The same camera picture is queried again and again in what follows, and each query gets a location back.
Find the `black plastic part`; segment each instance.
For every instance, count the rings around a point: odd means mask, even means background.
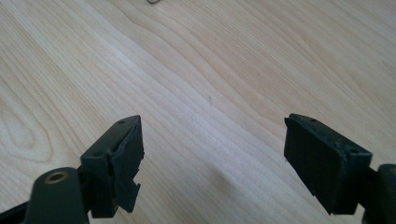
[[[388,223],[396,223],[396,165],[384,164],[378,169],[380,207]]]
[[[94,188],[92,217],[113,217],[118,206],[133,211],[143,156],[140,116],[116,122],[81,156],[80,169]]]
[[[372,153],[318,120],[291,114],[285,157],[329,214],[355,213]]]
[[[88,223],[77,170],[66,167],[40,176],[33,186],[24,222],[27,224]]]
[[[27,204],[28,202],[21,203],[0,214],[0,223],[17,224],[23,222]]]

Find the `metal ring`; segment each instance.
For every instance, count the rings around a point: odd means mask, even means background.
[[[46,176],[46,179],[44,180],[44,182],[46,184],[56,184],[58,182],[63,181],[64,179],[66,179],[68,176],[68,173],[65,171],[61,171],[61,172],[55,172],[52,173],[50,175]]]

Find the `light wood surface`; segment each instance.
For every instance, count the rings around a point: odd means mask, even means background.
[[[132,214],[92,223],[360,223],[285,162],[283,118],[396,162],[396,2],[0,0],[0,211],[139,114]]]

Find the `screw hole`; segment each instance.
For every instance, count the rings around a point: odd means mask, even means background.
[[[103,152],[97,151],[97,152],[93,153],[92,155],[93,155],[94,157],[100,157],[100,156],[103,155]]]
[[[352,154],[358,154],[359,153],[359,151],[356,148],[350,149],[349,152],[352,153]]]
[[[66,178],[67,178],[67,172],[55,172],[50,175],[47,175],[44,182],[46,184],[56,184],[58,182],[63,181]]]

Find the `wood grain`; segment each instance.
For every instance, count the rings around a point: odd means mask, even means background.
[[[0,211],[140,114],[134,212],[92,223],[360,223],[285,162],[289,113],[396,162],[396,2],[0,0]]]

